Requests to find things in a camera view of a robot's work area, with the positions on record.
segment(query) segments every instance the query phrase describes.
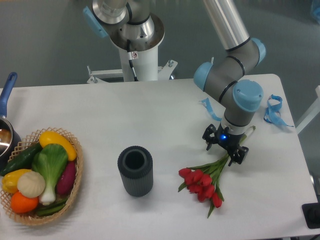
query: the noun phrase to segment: garlic bulb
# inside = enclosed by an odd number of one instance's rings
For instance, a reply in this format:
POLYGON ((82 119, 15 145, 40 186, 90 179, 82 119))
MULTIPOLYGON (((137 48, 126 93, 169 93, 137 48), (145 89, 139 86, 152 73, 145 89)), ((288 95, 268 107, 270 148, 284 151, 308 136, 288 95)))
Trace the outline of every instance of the garlic bulb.
POLYGON ((23 174, 17 184, 19 192, 27 198, 38 197, 44 191, 46 182, 40 173, 29 171, 23 174))

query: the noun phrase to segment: yellow bell pepper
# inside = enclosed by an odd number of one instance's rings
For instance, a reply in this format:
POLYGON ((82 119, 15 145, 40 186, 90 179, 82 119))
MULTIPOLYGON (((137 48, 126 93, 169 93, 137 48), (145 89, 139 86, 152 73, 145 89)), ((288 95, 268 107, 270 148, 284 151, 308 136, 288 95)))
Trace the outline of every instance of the yellow bell pepper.
POLYGON ((2 189, 5 192, 8 192, 10 194, 14 194, 18 192, 18 188, 17 188, 18 180, 23 174, 27 172, 31 172, 31 169, 19 169, 4 175, 1 181, 2 189))

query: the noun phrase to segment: bok choy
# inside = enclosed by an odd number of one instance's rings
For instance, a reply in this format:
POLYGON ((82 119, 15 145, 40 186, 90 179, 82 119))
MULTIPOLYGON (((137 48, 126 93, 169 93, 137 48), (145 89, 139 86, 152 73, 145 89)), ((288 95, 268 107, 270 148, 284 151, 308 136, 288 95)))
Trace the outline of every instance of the bok choy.
POLYGON ((39 202, 49 205, 56 200, 55 187, 68 163, 68 154, 63 146, 49 144, 45 146, 32 162, 32 170, 41 174, 45 180, 45 189, 39 196, 39 202))

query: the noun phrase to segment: saucepan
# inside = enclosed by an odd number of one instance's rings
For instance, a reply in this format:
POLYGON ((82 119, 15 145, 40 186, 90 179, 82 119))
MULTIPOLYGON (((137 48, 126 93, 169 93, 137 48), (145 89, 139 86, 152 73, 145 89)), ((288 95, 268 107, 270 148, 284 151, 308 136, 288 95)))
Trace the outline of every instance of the saucepan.
POLYGON ((17 73, 11 72, 0 95, 0 171, 6 166, 11 153, 14 151, 20 136, 7 120, 7 104, 12 89, 17 80, 17 73))

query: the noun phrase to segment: wicker basket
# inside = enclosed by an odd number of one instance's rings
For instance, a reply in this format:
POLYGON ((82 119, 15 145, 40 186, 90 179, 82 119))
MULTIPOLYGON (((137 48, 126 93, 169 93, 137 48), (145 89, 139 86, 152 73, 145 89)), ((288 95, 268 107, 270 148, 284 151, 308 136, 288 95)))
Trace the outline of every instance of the wicker basket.
MULTIPOLYGON (((11 204, 11 197, 13 194, 4 192, 3 190, 0 191, 0 201, 1 204, 3 205, 3 208, 5 210, 5 213, 14 221, 17 223, 22 223, 24 225, 28 226, 35 226, 35 225, 43 225, 52 222, 53 220, 58 219, 61 217, 68 209, 69 207, 73 204, 76 195, 78 193, 79 187, 80 187, 80 182, 81 182, 81 177, 83 173, 83 168, 84 168, 84 160, 83 160, 83 152, 82 152, 82 147, 80 143, 78 142, 78 139, 71 133, 66 130, 63 130, 62 128, 51 128, 49 127, 48 129, 42 129, 42 130, 37 130, 36 132, 32 132, 31 135, 27 135, 26 138, 22 139, 21 142, 18 143, 18 146, 14 148, 14 151, 12 152, 9 161, 12 160, 16 155, 18 155, 21 151, 26 149, 27 147, 37 143, 39 141, 39 136, 45 132, 45 131, 54 131, 62 136, 64 136, 75 148, 77 152, 77 157, 76 157, 76 175, 75 175, 75 181, 73 185, 73 189, 71 193, 67 196, 68 199, 65 203, 65 207, 61 209, 59 212, 50 215, 50 216, 44 216, 44 217, 39 217, 35 214, 34 211, 28 212, 26 214, 16 214, 13 212, 13 210, 10 207, 11 204)), ((59 199, 64 199, 66 196, 60 196, 57 195, 56 198, 57 200, 59 199)))

